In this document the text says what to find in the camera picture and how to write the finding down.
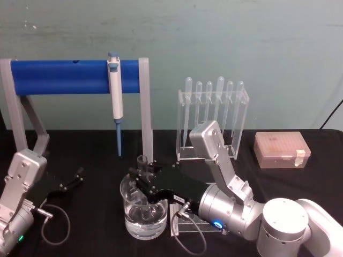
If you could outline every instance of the glass beaker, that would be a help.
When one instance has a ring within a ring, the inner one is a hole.
[[[136,182],[126,175],[120,184],[123,197],[125,226],[130,235],[140,240],[158,237],[167,224],[167,200],[150,204],[136,187]]]

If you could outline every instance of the blue horizontal bar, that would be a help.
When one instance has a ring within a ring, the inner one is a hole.
[[[107,61],[12,61],[17,95],[109,94]],[[137,60],[121,60],[122,92],[139,93]]]

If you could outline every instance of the clear acrylic rack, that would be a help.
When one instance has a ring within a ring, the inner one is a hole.
[[[202,87],[199,86],[199,83],[201,84],[201,82],[197,82],[195,92],[189,88],[186,89],[187,92],[178,91],[177,160],[199,159],[195,156],[191,146],[189,132],[198,123],[205,120],[217,120],[223,136],[224,133],[230,133],[230,137],[224,137],[225,139],[230,138],[225,145],[228,146],[229,156],[236,159],[249,104],[249,96],[245,91],[244,83],[239,81],[234,87],[233,82],[229,81],[224,86],[224,78],[219,77],[216,90],[207,90],[212,89],[212,84],[208,82],[206,89],[200,90],[200,92],[199,89]]]

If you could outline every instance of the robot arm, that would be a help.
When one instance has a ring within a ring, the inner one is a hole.
[[[314,257],[342,257],[343,228],[321,207],[309,200],[273,199],[266,204],[253,200],[248,182],[232,167],[216,121],[200,123],[190,133],[197,156],[210,166],[216,184],[196,182],[176,167],[150,165],[153,175],[130,176],[151,203],[162,199],[189,203],[190,210],[222,230],[256,240],[262,257],[296,257],[301,244]]]
[[[65,192],[78,185],[82,178],[76,173],[75,179],[67,184],[44,172],[47,160],[29,150],[15,153],[5,188],[0,198],[0,256],[6,256],[21,241],[23,234],[32,225],[33,211],[46,217],[53,215],[41,208],[51,192]]]

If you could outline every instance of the water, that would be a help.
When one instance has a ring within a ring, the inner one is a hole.
[[[158,237],[167,224],[167,212],[162,203],[156,205],[129,205],[125,210],[125,225],[128,232],[140,240]]]

